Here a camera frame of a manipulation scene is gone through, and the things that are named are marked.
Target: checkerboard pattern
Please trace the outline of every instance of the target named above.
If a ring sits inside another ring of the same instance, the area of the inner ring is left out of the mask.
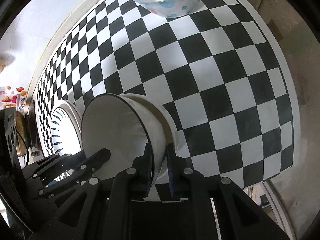
[[[137,93],[167,109],[178,130],[177,155],[206,177],[227,176],[248,187],[292,165],[283,73],[237,0],[201,0],[190,15],[171,19],[132,0],[105,0],[57,48],[37,92],[50,154],[57,100],[83,113],[101,93]],[[160,179],[153,190],[166,195],[167,182]]]

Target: screw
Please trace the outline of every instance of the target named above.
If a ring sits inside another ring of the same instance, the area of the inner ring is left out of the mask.
[[[231,183],[231,180],[228,177],[221,178],[221,182],[225,185],[229,185]]]
[[[136,173],[136,169],[135,168],[129,168],[129,169],[127,169],[127,173],[128,174],[135,174]]]
[[[96,185],[98,182],[99,182],[99,180],[97,178],[89,179],[89,184],[91,184],[91,185]]]
[[[193,173],[193,169],[185,168],[185,169],[183,170],[183,173],[184,173],[184,174],[187,174],[187,175],[190,175],[190,174]]]

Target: black square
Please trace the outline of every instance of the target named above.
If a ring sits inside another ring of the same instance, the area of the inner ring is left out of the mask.
[[[137,7],[136,3],[132,0],[129,0],[129,1],[125,2],[124,4],[120,5],[121,14],[124,15],[125,13],[127,13],[128,11],[130,11],[136,7]]]
[[[82,78],[85,74],[89,72],[89,62],[88,57],[86,57],[80,64],[79,64],[79,73],[80,78]]]
[[[101,64],[96,65],[92,70],[90,70],[91,85],[94,87],[103,80]]]
[[[90,30],[93,26],[96,25],[96,17],[93,17],[88,23],[87,23],[87,31]]]
[[[275,98],[267,71],[251,75],[248,79],[257,105]]]
[[[77,42],[79,41],[79,33],[76,34],[76,36],[74,36],[71,40],[71,47],[73,48],[74,45],[77,44]]]
[[[180,121],[180,118],[179,118],[178,111],[177,111],[175,103],[172,101],[170,103],[167,103],[167,104],[163,105],[163,107],[171,115],[171,117],[172,117],[172,119],[173,119],[173,121],[174,121],[174,123],[175,123],[175,125],[177,127],[177,130],[178,131],[182,130],[181,121]]]
[[[243,186],[249,187],[263,181],[263,161],[243,167]]]
[[[200,95],[209,122],[233,114],[225,85],[201,91]]]
[[[217,63],[225,83],[229,83],[247,76],[239,55],[235,50],[214,55],[213,58]]]
[[[73,95],[75,96],[75,101],[82,97],[82,87],[80,80],[73,86]]]
[[[260,57],[266,67],[266,70],[273,69],[279,66],[279,62],[276,58],[273,49],[268,42],[256,44],[256,48],[260,54]]]
[[[179,44],[189,64],[212,56],[201,33],[179,40]]]
[[[235,113],[240,142],[261,135],[260,119],[257,107]]]
[[[99,46],[100,61],[104,60],[106,57],[113,53],[113,47],[111,39],[106,40]]]
[[[281,152],[281,129],[280,127],[262,134],[263,158]]]
[[[79,53],[77,53],[71,60],[71,71],[79,65]]]
[[[292,121],[292,109],[289,95],[285,94],[276,98],[276,104],[278,109],[280,125]]]
[[[68,77],[67,77],[67,91],[69,91],[71,88],[72,88],[72,74],[70,74]]]
[[[119,30],[124,28],[123,18],[119,17],[114,22],[109,24],[110,35],[115,35]]]
[[[101,32],[107,26],[108,26],[108,17],[105,16],[102,20],[100,20],[97,23],[97,33]]]
[[[115,72],[104,80],[104,86],[107,93],[120,95],[123,93],[119,73]]]
[[[155,51],[136,60],[137,68],[142,82],[163,74],[163,69]]]
[[[235,23],[222,27],[233,47],[239,49],[253,44],[249,34],[241,23]]]
[[[177,41],[169,23],[161,25],[153,30],[149,31],[150,38],[152,40],[155,49],[159,49],[165,45]]]
[[[88,92],[86,92],[83,95],[83,102],[84,102],[84,106],[87,107],[89,102],[91,101],[91,99],[93,99],[93,92],[92,89],[90,89]]]
[[[139,95],[146,95],[146,92],[144,91],[143,84],[140,84],[138,86],[135,86],[134,88],[131,88],[124,92],[124,94],[139,94]]]
[[[98,39],[96,35],[87,43],[88,55],[90,55],[90,53],[93,52],[97,47],[98,47]]]
[[[66,80],[66,69],[64,68],[62,71],[61,71],[61,84]]]
[[[189,65],[165,73],[173,100],[178,100],[199,92]]]
[[[204,123],[183,130],[190,156],[215,151],[214,141],[209,123]]]
[[[107,6],[107,14],[111,13],[112,11],[117,9],[118,7],[119,7],[118,0],[115,0],[113,3],[111,3],[110,5]]]
[[[291,167],[293,164],[293,144],[281,152],[281,171]]]
[[[87,34],[83,35],[83,37],[79,40],[79,50],[81,50],[82,47],[86,44],[87,44]]]
[[[217,159],[220,173],[242,168],[242,154],[240,143],[217,150]]]
[[[141,5],[138,6],[138,10],[140,12],[141,17],[144,17],[144,16],[148,15],[149,13],[151,13],[147,9],[143,8]]]
[[[223,0],[201,0],[208,9],[226,5]]]
[[[251,22],[253,18],[242,4],[228,5],[240,22]]]
[[[126,27],[129,41],[138,38],[139,36],[148,32],[146,25],[142,19],[139,19]]]
[[[220,27],[219,22],[209,10],[193,13],[190,17],[200,32]]]

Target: table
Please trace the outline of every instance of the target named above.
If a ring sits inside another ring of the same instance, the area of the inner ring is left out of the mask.
[[[290,71],[246,0],[201,0],[190,15],[171,19],[132,0],[95,5],[61,41],[37,85],[50,154],[55,102],[67,99],[83,113],[105,92],[142,94],[162,105],[177,126],[177,155],[204,176],[227,176],[241,188],[290,168],[298,152]],[[177,200],[168,177],[147,200]]]

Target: black wire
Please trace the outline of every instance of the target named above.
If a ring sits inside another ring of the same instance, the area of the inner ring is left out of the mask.
[[[28,147],[27,147],[26,142],[25,142],[24,139],[22,138],[21,134],[17,131],[17,129],[16,129],[16,132],[17,132],[17,134],[20,136],[20,138],[21,138],[21,140],[22,140],[22,142],[23,142],[23,144],[24,144],[24,146],[25,146],[25,148],[26,148],[26,150],[27,150],[27,162],[26,162],[26,166],[27,166],[27,165],[29,164],[29,150],[28,150]]]

